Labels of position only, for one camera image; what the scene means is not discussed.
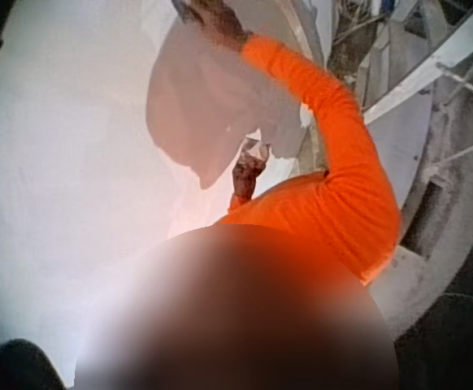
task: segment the person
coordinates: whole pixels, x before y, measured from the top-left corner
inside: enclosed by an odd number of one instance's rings
[[[317,242],[326,257],[369,284],[395,250],[401,216],[353,95],[280,42],[246,32],[222,0],[193,0],[190,7],[197,17],[189,23],[209,41],[241,53],[309,106],[327,146],[328,172],[286,180],[255,199],[265,164],[237,164],[229,213],[218,223],[276,228]]]

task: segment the hand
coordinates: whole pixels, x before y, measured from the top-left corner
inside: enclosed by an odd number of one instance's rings
[[[190,23],[197,23],[203,35],[216,45],[241,51],[251,36],[223,0],[191,0],[189,9],[195,15],[189,18]]]
[[[266,163],[258,158],[249,155],[239,158],[232,172],[235,195],[250,200],[256,188],[256,179],[265,169]]]

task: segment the dark object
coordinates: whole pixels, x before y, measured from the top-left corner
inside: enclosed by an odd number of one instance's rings
[[[202,17],[188,4],[185,4],[182,0],[171,0],[171,3],[177,10],[180,18],[184,23],[195,21],[200,24],[204,24]]]
[[[64,390],[49,358],[35,344],[13,340],[0,348],[0,363],[13,387],[25,390]]]

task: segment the metal beam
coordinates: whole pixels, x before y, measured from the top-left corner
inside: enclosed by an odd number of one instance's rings
[[[419,0],[400,0],[396,9],[393,10],[391,20],[402,23],[417,7]]]
[[[442,45],[365,113],[365,122],[373,122],[442,76],[442,71],[436,66],[438,63],[454,67],[472,53],[473,13],[467,16]]]
[[[439,0],[421,0],[427,37],[432,48],[437,47],[448,35],[449,24]]]

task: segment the white curved surface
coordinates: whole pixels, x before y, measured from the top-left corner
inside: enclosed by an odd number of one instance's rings
[[[256,2],[249,22],[277,33],[285,22],[267,7]],[[67,385],[97,291],[168,235],[228,207],[230,167],[209,194],[180,187],[146,129],[150,71],[174,19],[162,0],[29,0],[4,32],[0,342],[37,343]],[[270,162],[258,192],[292,165]],[[180,191],[208,211],[170,232]]]

